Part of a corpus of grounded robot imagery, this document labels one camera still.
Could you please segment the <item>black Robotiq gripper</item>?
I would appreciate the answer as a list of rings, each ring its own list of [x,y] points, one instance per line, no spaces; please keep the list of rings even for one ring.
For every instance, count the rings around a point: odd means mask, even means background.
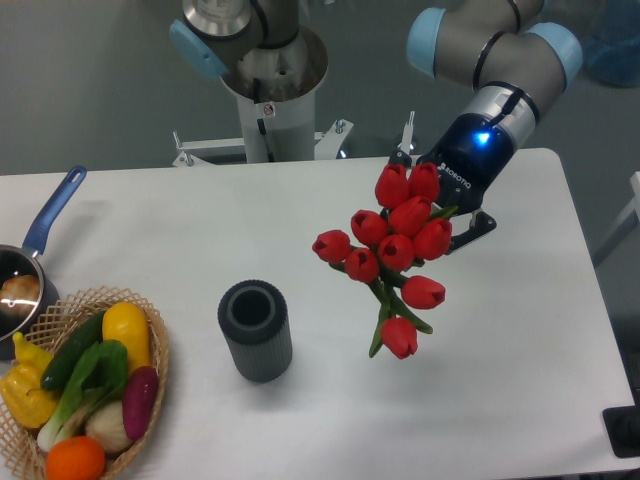
[[[492,125],[480,114],[460,115],[436,145],[416,163],[436,166],[440,193],[435,203],[440,207],[457,208],[459,214],[471,213],[466,231],[453,235],[448,250],[452,254],[479,240],[497,228],[497,221],[480,209],[489,186],[515,153],[509,134],[499,125]],[[412,157],[395,148],[389,165],[412,168]]]

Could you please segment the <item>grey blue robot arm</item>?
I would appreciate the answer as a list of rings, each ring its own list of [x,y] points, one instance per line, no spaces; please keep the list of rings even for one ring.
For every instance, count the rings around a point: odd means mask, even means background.
[[[466,85],[474,98],[422,161],[438,168],[438,205],[469,215],[460,249],[494,229],[487,189],[567,89],[582,48],[565,27],[535,23],[539,1],[468,1],[424,10],[406,42],[409,64]],[[235,96],[251,163],[313,160],[315,93],[328,53],[294,1],[187,1],[169,29],[181,57]]]

